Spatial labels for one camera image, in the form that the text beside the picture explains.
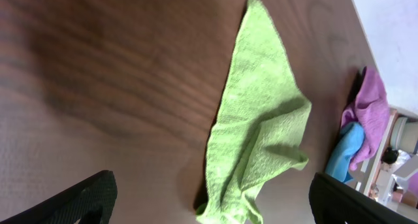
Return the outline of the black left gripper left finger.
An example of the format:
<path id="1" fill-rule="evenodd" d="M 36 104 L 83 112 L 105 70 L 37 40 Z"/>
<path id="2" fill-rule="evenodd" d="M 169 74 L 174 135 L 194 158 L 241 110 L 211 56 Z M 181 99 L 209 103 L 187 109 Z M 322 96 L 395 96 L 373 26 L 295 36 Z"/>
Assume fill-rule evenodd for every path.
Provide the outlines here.
<path id="1" fill-rule="evenodd" d="M 118 195 L 114 173 L 102 170 L 3 224 L 108 224 Z"/>

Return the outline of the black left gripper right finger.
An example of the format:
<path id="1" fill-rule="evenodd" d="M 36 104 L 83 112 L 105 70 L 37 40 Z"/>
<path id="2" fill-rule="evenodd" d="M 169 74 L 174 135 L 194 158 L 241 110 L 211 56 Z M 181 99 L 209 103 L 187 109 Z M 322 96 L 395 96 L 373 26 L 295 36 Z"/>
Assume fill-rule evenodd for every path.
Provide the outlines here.
<path id="1" fill-rule="evenodd" d="M 320 172 L 311 182 L 309 203 L 316 224 L 417 224 Z"/>

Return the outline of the green cloth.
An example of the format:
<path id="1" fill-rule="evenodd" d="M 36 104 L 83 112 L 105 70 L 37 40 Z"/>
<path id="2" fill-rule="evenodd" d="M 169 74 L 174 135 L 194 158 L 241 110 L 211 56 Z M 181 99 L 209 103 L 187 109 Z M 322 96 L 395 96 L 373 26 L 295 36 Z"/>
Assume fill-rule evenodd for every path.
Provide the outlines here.
<path id="1" fill-rule="evenodd" d="M 248 0 L 206 147 L 199 222 L 263 222 L 255 203 L 263 185 L 308 162 L 299 146 L 311 107 L 263 2 Z"/>

